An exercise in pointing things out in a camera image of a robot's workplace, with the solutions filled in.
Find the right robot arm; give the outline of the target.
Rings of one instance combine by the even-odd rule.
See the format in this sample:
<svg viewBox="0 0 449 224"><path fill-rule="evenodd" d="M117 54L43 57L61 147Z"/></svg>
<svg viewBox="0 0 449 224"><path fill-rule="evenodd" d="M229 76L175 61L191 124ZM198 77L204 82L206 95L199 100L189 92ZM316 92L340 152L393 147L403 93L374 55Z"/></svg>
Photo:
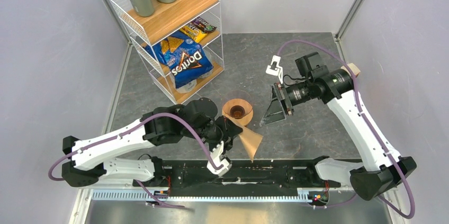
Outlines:
<svg viewBox="0 0 449 224"><path fill-rule="evenodd" d="M317 52L295 60L301 82L272 85L271 102L260 126L266 126L292 115L294 107L313 99L320 99L338 117L355 144L361 161L352 163L322 156L313 160L306 171L311 186L320 186L326 180L350 185L363 200L369 201L401 184L404 176L417 167L410 156L402 157L385 136L376 132L376 124L368 111L359 110L363 102L354 91L349 72L337 69L330 72Z"/></svg>

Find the wooden ring dripper holder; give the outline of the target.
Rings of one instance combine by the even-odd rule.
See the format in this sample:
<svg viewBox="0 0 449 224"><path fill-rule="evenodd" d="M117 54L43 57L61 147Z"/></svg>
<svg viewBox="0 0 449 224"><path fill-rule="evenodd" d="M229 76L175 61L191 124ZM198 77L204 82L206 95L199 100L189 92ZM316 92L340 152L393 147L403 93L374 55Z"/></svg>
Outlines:
<svg viewBox="0 0 449 224"><path fill-rule="evenodd" d="M254 111L248 100L232 98L222 106L222 114L238 120L243 126L247 126L254 116Z"/></svg>

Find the clear glass dripper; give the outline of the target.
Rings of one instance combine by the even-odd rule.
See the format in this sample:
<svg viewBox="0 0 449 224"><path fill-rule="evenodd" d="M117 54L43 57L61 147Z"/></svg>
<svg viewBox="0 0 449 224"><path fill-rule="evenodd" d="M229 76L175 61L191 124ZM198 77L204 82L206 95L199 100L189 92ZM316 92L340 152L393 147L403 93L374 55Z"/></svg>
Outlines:
<svg viewBox="0 0 449 224"><path fill-rule="evenodd" d="M243 119L253 113L252 97L243 90L234 90L222 100L222 113L234 119Z"/></svg>

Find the brown paper coffee filter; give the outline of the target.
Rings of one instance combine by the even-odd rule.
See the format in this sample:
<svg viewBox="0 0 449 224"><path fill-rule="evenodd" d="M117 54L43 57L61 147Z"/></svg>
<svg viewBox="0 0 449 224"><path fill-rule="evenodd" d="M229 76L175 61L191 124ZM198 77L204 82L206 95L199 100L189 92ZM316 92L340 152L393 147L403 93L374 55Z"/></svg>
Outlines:
<svg viewBox="0 0 449 224"><path fill-rule="evenodd" d="M259 145L263 140L263 136L248 129L246 126L243 126L238 120L232 117L228 117L228 119L238 127L242 128L243 131L239 134L239 138L248 154L250 161L253 163Z"/></svg>

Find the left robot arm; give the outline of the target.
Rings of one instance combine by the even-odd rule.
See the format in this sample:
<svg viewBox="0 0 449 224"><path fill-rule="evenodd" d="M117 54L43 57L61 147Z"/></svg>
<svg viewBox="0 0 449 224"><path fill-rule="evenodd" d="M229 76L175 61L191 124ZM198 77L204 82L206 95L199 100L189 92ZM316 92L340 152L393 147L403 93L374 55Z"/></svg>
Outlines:
<svg viewBox="0 0 449 224"><path fill-rule="evenodd" d="M120 156L176 144L183 138L195 139L206 155L207 169L223 176L232 165L226 151L242 132L242 127L230 118L218 116L218 108L209 98L158 107L131 124L96 138L64 138L62 150L68 162L61 167L61 178L72 187L90 186L104 179L131 179L160 186L166 179L160 158L129 160Z"/></svg>

